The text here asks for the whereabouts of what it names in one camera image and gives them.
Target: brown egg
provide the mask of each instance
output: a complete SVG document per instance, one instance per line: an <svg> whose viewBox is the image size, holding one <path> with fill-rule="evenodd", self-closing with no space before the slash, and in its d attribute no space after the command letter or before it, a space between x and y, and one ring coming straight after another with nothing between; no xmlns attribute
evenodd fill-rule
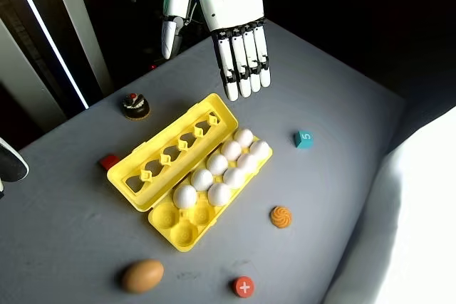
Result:
<svg viewBox="0 0 456 304"><path fill-rule="evenodd" d="M126 270L122 284L128 292L143 293L152 290L162 280L164 272L165 268L158 260L138 261Z"/></svg>

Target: white egg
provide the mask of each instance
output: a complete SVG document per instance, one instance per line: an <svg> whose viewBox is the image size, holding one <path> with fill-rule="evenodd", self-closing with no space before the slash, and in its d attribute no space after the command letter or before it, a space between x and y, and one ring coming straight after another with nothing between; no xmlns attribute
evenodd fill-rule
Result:
<svg viewBox="0 0 456 304"><path fill-rule="evenodd" d="M245 172L238 167L230 167L223 174L223 182L231 189L240 188L245 180Z"/></svg>
<svg viewBox="0 0 456 304"><path fill-rule="evenodd" d="M195 187L197 192L206 192L214 182L209 170L199 169L193 172L190 183Z"/></svg>
<svg viewBox="0 0 456 304"><path fill-rule="evenodd" d="M222 145L222 154L230 161L234 161L239 158L242 153L241 145L234 141L228 140Z"/></svg>
<svg viewBox="0 0 456 304"><path fill-rule="evenodd" d="M207 199L212 206L224 206L231 198L231 189L224 183L216 183L209 188Z"/></svg>
<svg viewBox="0 0 456 304"><path fill-rule="evenodd" d="M177 208L192 208L197 203L197 191L191 185L181 185L174 191L173 200Z"/></svg>
<svg viewBox="0 0 456 304"><path fill-rule="evenodd" d="M220 176L228 169L228 159L223 154L213 154L207 160L206 167L214 176Z"/></svg>
<svg viewBox="0 0 456 304"><path fill-rule="evenodd" d="M237 167L251 174L257 169L258 159L252 153L243 154L237 160Z"/></svg>
<svg viewBox="0 0 456 304"><path fill-rule="evenodd" d="M234 140L236 140L242 147L249 147L254 141L254 134L248 128L243 128L237 130L234 135Z"/></svg>
<svg viewBox="0 0 456 304"><path fill-rule="evenodd" d="M258 140L251 145L250 153L258 158L258 160L266 159L269 154L269 145L263 140Z"/></svg>

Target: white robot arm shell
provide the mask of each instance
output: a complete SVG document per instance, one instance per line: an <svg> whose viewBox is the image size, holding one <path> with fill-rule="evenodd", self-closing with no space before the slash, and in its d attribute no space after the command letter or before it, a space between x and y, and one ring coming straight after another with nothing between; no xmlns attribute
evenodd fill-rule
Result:
<svg viewBox="0 0 456 304"><path fill-rule="evenodd" d="M216 50L225 91L230 100L244 97L271 82L263 28L263 0L199 0ZM162 52L176 53L180 29L190 22L191 0L165 0Z"/></svg>

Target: white plus sign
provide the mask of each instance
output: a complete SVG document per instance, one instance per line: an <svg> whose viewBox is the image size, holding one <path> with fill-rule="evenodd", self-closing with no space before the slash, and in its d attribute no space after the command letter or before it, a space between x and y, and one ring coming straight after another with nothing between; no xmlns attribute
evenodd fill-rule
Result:
<svg viewBox="0 0 456 304"><path fill-rule="evenodd" d="M250 286L248 286L248 285L246 284L246 282L244 281L244 284L242 284L242 286L240 286L239 288L240 288L241 290L243 290L244 293L247 293L247 290L250 289Z"/></svg>

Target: egg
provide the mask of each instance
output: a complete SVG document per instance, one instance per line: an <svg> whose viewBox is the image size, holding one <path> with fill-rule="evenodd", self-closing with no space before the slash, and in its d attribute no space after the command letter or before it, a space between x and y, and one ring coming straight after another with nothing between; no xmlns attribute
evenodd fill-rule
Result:
<svg viewBox="0 0 456 304"><path fill-rule="evenodd" d="M240 188L245 180L245 173L238 167L230 167L223 174L223 182L231 189Z"/></svg>
<svg viewBox="0 0 456 304"><path fill-rule="evenodd" d="M214 176L220 176L228 169L228 159L223 154L213 154L207 160L206 167Z"/></svg>
<svg viewBox="0 0 456 304"><path fill-rule="evenodd" d="M243 154L237 160L237 167L244 170L247 174L251 174L257 169L258 159L252 153Z"/></svg>
<svg viewBox="0 0 456 304"><path fill-rule="evenodd" d="M228 140L222 145L222 154L230 161L239 158L242 153L241 145L235 140Z"/></svg>
<svg viewBox="0 0 456 304"><path fill-rule="evenodd" d="M199 169L193 172L190 182L197 192L206 192L212 183L214 183L214 179L209 170Z"/></svg>
<svg viewBox="0 0 456 304"><path fill-rule="evenodd" d="M212 206L224 206L231 198L231 189L224 183L213 184L207 192L207 199Z"/></svg>
<svg viewBox="0 0 456 304"><path fill-rule="evenodd" d="M174 191L173 200L177 208L192 208L197 203L197 190L191 185L181 185Z"/></svg>
<svg viewBox="0 0 456 304"><path fill-rule="evenodd" d="M269 154L269 145L264 140L258 140L251 145L250 153L258 158L258 160L266 159Z"/></svg>
<svg viewBox="0 0 456 304"><path fill-rule="evenodd" d="M144 293L152 290L162 280L164 272L165 268L158 260L138 261L124 273L123 288L131 293Z"/></svg>
<svg viewBox="0 0 456 304"><path fill-rule="evenodd" d="M254 134L248 128L237 130L234 135L236 140L242 147L249 147L254 141Z"/></svg>

